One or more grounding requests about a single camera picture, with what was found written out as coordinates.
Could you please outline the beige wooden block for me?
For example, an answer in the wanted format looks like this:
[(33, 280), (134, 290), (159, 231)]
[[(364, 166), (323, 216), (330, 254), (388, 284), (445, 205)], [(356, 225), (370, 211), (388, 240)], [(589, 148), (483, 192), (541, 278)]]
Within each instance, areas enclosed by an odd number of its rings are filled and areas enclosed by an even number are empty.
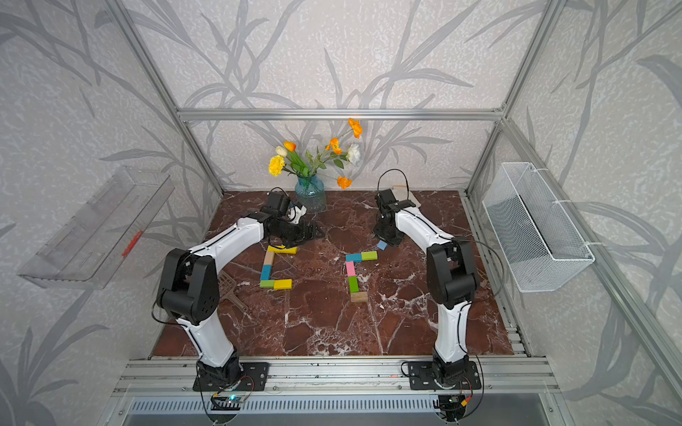
[(272, 266), (275, 262), (275, 252), (273, 251), (268, 251), (266, 252), (265, 260), (264, 260), (264, 266)]

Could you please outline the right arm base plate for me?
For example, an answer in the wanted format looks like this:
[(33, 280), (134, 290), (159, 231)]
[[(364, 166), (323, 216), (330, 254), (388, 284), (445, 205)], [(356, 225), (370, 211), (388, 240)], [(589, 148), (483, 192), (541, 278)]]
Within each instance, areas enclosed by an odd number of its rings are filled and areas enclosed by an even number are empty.
[(405, 373), (413, 391), (481, 390), (481, 373), (474, 361), (462, 360), (439, 366), (433, 361), (408, 361)]

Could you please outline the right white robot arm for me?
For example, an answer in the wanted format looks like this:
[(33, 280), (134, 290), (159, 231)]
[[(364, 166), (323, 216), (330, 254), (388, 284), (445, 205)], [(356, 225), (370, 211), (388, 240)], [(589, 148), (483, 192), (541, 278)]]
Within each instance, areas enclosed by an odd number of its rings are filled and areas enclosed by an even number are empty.
[(467, 323), (480, 280), (472, 243), (446, 233), (408, 199), (398, 200), (392, 190), (376, 194), (380, 241), (399, 245), (408, 236), (426, 254), (426, 281), (438, 305), (438, 335), (433, 351), (435, 381), (452, 387), (469, 367)]

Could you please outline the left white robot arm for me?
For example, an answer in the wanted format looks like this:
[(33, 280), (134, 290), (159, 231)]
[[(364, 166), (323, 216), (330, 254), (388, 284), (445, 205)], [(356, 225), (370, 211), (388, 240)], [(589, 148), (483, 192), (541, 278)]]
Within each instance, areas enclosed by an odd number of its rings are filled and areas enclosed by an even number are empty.
[(233, 386), (243, 377), (239, 354), (218, 317), (218, 273), (234, 258), (273, 237), (285, 248), (323, 238), (305, 217), (307, 210), (284, 191), (271, 191), (257, 211), (243, 215), (227, 230), (189, 250), (175, 248), (165, 257), (156, 305), (183, 328), (199, 353), (200, 378)]

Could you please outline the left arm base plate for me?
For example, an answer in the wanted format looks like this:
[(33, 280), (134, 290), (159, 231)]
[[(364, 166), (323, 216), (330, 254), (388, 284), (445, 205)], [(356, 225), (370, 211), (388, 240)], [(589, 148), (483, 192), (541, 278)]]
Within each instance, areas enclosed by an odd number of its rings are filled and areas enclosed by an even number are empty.
[(197, 362), (194, 392), (262, 392), (266, 387), (270, 364), (267, 362), (234, 363), (212, 367)]

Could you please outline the pink block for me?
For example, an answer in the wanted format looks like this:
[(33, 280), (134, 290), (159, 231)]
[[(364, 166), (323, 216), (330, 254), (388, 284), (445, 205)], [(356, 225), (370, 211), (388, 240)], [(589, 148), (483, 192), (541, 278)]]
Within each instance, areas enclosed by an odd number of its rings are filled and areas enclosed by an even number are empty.
[(348, 277), (355, 277), (356, 271), (353, 261), (346, 262), (346, 274)]

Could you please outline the brown wooden block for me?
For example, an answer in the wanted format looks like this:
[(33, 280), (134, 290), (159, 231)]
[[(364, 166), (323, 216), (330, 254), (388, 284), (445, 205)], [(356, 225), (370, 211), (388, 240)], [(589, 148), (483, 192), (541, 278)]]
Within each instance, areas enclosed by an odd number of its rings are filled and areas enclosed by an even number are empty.
[(369, 296), (367, 292), (355, 292), (351, 294), (351, 301), (353, 303), (367, 303)]

